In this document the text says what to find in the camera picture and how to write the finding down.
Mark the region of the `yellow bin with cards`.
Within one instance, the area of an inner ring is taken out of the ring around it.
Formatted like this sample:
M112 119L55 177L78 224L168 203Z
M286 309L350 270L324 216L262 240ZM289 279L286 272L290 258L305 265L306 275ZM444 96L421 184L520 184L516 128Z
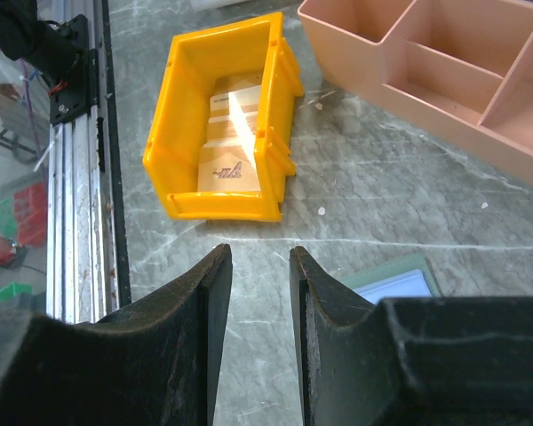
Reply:
M283 15L172 39L143 163L174 219L281 219L304 93Z

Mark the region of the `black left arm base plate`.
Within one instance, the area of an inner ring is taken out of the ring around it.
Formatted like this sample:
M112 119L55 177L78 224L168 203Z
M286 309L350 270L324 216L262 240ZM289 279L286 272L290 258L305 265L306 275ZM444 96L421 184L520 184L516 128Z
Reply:
M50 88L50 124L57 126L89 114L98 105L98 53L90 47L89 21L83 14L57 29L76 49L71 68Z

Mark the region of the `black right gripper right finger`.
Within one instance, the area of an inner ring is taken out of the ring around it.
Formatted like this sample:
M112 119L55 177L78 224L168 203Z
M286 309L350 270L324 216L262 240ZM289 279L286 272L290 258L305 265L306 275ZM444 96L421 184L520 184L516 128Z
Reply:
M533 296L372 304L303 247L290 299L307 425L533 425Z

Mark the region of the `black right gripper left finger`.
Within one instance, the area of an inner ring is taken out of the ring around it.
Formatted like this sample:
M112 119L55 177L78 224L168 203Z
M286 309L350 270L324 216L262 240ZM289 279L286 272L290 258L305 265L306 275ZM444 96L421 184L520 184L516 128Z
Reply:
M0 309L0 425L210 425L233 276L220 244L96 323Z

